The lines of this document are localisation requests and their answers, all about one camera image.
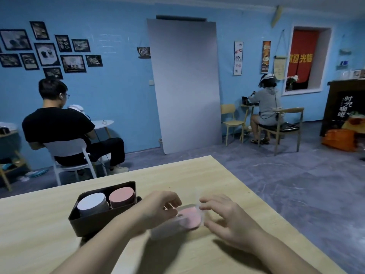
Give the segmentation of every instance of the gray panel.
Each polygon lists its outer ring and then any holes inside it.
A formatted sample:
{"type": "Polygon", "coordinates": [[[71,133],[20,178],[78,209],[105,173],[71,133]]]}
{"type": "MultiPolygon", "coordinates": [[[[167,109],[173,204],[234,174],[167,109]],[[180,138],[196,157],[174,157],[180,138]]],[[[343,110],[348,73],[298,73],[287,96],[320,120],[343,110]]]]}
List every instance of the gray panel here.
{"type": "Polygon", "coordinates": [[[215,22],[147,24],[164,152],[221,143],[215,22]]]}

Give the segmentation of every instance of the window sill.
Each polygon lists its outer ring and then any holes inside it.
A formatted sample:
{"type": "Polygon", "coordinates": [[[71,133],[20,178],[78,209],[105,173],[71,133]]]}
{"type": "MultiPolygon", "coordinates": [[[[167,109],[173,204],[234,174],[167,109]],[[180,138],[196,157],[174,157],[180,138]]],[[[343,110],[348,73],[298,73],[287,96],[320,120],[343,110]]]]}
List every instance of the window sill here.
{"type": "Polygon", "coordinates": [[[313,88],[313,89],[298,89],[298,90],[292,90],[292,91],[284,91],[283,96],[286,95],[297,95],[297,94],[306,94],[306,93],[316,93],[321,92],[322,88],[313,88]]]}

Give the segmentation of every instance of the white lid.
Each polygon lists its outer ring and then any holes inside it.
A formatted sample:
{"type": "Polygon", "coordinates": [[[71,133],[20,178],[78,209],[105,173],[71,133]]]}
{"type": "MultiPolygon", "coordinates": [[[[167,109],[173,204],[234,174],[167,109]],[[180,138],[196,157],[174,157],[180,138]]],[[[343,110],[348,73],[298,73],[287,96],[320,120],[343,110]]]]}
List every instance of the white lid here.
{"type": "Polygon", "coordinates": [[[82,199],[77,204],[77,208],[79,210],[88,210],[88,209],[91,209],[93,207],[96,207],[100,203],[105,202],[105,200],[106,200],[106,197],[105,197],[104,193],[101,193],[101,192],[94,193],[94,194],[86,196],[84,199],[82,199]]]}

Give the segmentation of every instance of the red curtain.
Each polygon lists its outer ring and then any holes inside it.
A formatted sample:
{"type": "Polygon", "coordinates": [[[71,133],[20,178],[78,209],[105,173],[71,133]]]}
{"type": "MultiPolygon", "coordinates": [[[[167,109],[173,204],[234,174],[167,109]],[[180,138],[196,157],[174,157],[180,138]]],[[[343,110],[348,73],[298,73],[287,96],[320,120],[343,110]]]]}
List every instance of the red curtain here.
{"type": "Polygon", "coordinates": [[[288,77],[298,75],[297,82],[306,82],[311,72],[319,31],[294,30],[288,77]]]}

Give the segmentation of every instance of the pink round object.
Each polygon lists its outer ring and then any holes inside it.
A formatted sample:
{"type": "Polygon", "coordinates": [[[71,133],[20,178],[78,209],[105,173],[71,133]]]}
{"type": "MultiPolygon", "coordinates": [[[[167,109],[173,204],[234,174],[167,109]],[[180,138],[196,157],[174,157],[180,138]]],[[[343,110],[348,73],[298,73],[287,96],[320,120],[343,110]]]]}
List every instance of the pink round object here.
{"type": "Polygon", "coordinates": [[[124,205],[128,205],[133,202],[135,197],[134,190],[131,187],[122,187],[121,189],[117,189],[113,191],[109,195],[109,201],[112,207],[120,207],[124,205]]]}
{"type": "Polygon", "coordinates": [[[182,214],[186,217],[184,221],[181,222],[181,225],[187,229],[194,229],[200,225],[202,221],[202,217],[196,207],[188,207],[179,211],[179,214],[182,214]]]}

